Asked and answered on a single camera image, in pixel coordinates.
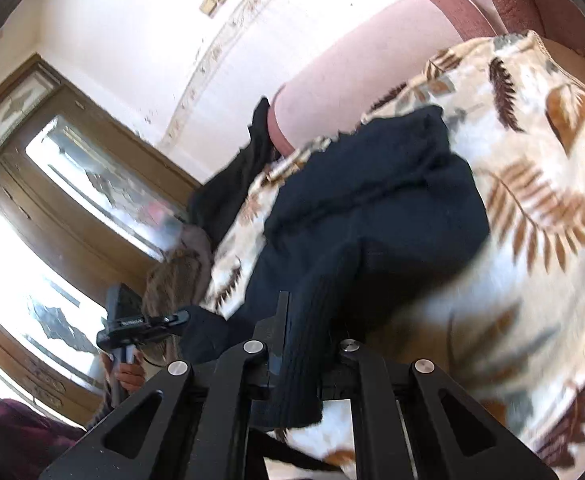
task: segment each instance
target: black handle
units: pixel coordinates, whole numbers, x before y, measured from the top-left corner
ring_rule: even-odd
[[[112,376],[111,376],[111,406],[116,408],[129,396],[127,390],[114,376],[114,372],[119,368],[120,363],[132,363],[134,357],[128,348],[116,348],[112,351]]]

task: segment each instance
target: hand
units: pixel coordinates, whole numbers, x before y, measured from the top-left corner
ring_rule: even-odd
[[[124,387],[124,390],[133,394],[138,391],[146,382],[146,371],[141,366],[142,354],[139,349],[134,351],[134,363],[121,363],[119,368],[114,371],[114,377]],[[111,383],[113,375],[112,360],[108,354],[101,353],[101,362],[106,370],[106,380]]]

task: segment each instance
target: white wall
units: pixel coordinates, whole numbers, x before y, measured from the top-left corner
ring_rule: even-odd
[[[208,176],[223,168],[248,142],[246,124],[262,95],[272,99],[335,41],[396,1],[272,0],[226,54],[198,101],[177,108],[177,140],[166,154],[179,165],[196,158]]]
[[[36,51],[43,0],[22,0],[0,30],[0,84]]]
[[[112,116],[155,144],[196,66],[241,0],[213,19],[203,0],[44,0],[38,51]],[[191,156],[192,176],[210,169]]]

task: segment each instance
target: dark blue cloth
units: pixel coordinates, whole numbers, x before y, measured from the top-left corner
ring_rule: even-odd
[[[281,386],[263,426],[319,422],[314,392],[330,321],[351,335],[458,274],[489,234],[470,167],[451,153],[441,108],[377,119],[288,179],[236,320],[272,316],[290,291]]]

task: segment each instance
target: person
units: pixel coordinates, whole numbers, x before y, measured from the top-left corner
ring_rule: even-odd
[[[104,367],[106,377],[106,389],[104,390],[104,400],[99,409],[93,415],[92,420],[86,425],[86,430],[90,431],[100,423],[108,413],[112,412],[112,380],[118,380],[129,394],[133,394],[141,389],[146,383],[146,371],[141,366],[143,354],[140,349],[134,350],[134,362],[131,364],[120,363],[117,370],[112,369],[112,359],[104,352],[100,352],[101,363]]]
[[[146,382],[141,352],[135,361],[117,368],[107,354],[101,354],[106,377],[104,400],[84,428],[76,428],[41,415],[14,399],[0,400],[0,479],[37,480],[41,473],[87,431],[112,412],[111,384],[119,380],[131,395]]]

